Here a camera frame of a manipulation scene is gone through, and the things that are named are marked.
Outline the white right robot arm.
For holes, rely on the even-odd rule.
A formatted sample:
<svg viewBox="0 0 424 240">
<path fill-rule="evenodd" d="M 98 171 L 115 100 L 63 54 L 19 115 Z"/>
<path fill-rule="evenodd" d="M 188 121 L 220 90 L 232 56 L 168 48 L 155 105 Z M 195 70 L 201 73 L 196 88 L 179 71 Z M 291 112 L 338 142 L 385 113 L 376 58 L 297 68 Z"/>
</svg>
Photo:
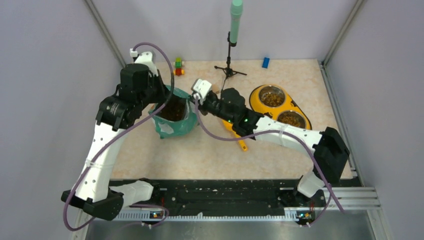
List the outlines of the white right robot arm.
<svg viewBox="0 0 424 240">
<path fill-rule="evenodd" d="M 313 167 L 301 176 L 293 192 L 299 206 L 307 206 L 321 188 L 339 183 L 350 157 L 350 150 L 338 130 L 308 130 L 282 123 L 246 107 L 245 99 L 234 88 L 228 92 L 235 102 L 219 98 L 211 89 L 193 92 L 196 114 L 211 114 L 231 124 L 239 139 L 273 143 L 310 157 Z"/>
</svg>

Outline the yellow double pet bowl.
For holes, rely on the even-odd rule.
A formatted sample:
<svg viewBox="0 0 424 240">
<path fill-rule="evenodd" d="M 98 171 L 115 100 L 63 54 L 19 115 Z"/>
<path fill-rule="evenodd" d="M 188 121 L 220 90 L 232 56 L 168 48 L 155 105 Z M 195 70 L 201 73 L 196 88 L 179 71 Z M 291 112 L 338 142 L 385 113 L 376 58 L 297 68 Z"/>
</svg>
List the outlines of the yellow double pet bowl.
<svg viewBox="0 0 424 240">
<path fill-rule="evenodd" d="M 260 85 L 249 96 L 250 108 L 273 120 L 311 130 L 312 124 L 293 98 L 280 86 Z"/>
</svg>

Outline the yellow plastic scoop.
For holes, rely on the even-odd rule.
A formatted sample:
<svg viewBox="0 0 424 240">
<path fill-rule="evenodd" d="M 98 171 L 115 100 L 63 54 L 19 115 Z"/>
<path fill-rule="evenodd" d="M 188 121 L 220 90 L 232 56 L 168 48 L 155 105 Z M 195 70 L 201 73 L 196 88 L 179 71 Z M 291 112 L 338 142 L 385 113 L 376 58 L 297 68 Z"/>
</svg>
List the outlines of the yellow plastic scoop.
<svg viewBox="0 0 424 240">
<path fill-rule="evenodd" d="M 232 123 L 226 120 L 222 120 L 222 124 L 225 127 L 225 129 L 232 134 L 233 137 L 240 138 L 240 136 L 232 129 L 233 127 Z M 248 146 L 246 145 L 244 140 L 238 140 L 237 142 L 242 151 L 244 152 L 248 151 Z"/>
</svg>

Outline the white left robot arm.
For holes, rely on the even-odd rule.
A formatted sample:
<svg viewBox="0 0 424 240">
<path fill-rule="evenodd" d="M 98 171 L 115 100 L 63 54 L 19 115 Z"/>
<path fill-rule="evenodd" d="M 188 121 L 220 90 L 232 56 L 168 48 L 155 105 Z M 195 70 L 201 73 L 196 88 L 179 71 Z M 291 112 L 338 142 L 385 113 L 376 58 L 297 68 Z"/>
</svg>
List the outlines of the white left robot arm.
<svg viewBox="0 0 424 240">
<path fill-rule="evenodd" d="M 163 104 L 169 94 L 154 63 L 126 65 L 120 71 L 120 84 L 114 94 L 99 104 L 85 166 L 74 187 L 62 193 L 61 200 L 106 221 L 138 202 L 156 206 L 161 194 L 143 178 L 120 186 L 109 183 L 126 134 L 134 129 L 147 105 Z"/>
</svg>

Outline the green pet food bag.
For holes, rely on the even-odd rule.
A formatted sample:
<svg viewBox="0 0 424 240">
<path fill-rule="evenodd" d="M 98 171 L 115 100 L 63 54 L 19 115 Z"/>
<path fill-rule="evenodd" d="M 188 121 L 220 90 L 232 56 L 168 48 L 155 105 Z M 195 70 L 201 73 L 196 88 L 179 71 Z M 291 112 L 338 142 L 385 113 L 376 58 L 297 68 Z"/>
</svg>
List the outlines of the green pet food bag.
<svg viewBox="0 0 424 240">
<path fill-rule="evenodd" d="M 152 117 L 155 131 L 161 139 L 187 135 L 198 125 L 195 107 L 189 98 L 187 92 L 174 88 L 169 103 Z"/>
</svg>

